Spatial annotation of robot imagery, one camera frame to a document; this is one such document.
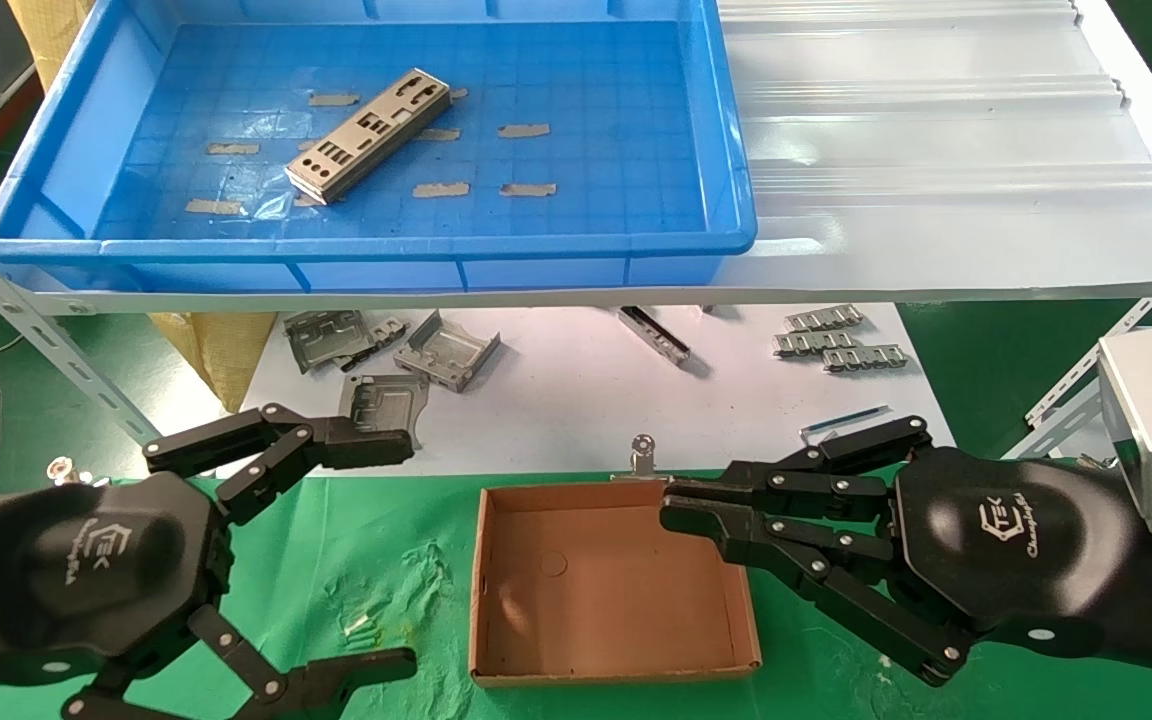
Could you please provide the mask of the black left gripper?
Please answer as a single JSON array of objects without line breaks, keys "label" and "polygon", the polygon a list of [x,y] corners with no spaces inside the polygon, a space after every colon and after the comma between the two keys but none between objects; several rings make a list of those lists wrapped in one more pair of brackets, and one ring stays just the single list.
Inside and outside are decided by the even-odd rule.
[{"label": "black left gripper", "polygon": [[393,647],[276,670],[217,609],[230,538],[214,502],[173,473],[0,495],[0,685],[97,673],[61,717],[179,719],[126,692],[197,639],[250,689],[233,719],[339,719],[358,689],[419,669],[411,647]]}]

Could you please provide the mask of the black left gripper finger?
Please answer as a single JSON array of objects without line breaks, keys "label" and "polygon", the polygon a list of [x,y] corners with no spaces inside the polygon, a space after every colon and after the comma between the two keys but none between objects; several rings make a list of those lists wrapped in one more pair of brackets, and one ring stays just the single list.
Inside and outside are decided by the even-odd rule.
[{"label": "black left gripper finger", "polygon": [[412,435],[404,429],[361,430],[347,416],[310,418],[279,404],[210,420],[143,447],[147,470],[182,478],[247,462],[217,488],[220,514],[237,525],[255,520],[314,468],[394,467],[414,455]]}]

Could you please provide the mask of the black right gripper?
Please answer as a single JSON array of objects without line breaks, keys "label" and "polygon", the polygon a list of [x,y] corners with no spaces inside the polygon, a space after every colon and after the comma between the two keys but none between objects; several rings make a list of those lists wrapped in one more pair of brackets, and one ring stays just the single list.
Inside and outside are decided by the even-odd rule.
[{"label": "black right gripper", "polygon": [[[904,416],[717,478],[673,477],[669,497],[691,500],[664,501],[660,524],[768,571],[931,687],[963,669],[973,639],[1152,667],[1152,532],[1126,482],[931,445],[925,420]],[[919,450],[892,492],[877,471]],[[876,516],[893,495],[900,589],[952,623],[881,591],[904,569],[888,539],[770,516]]]}]

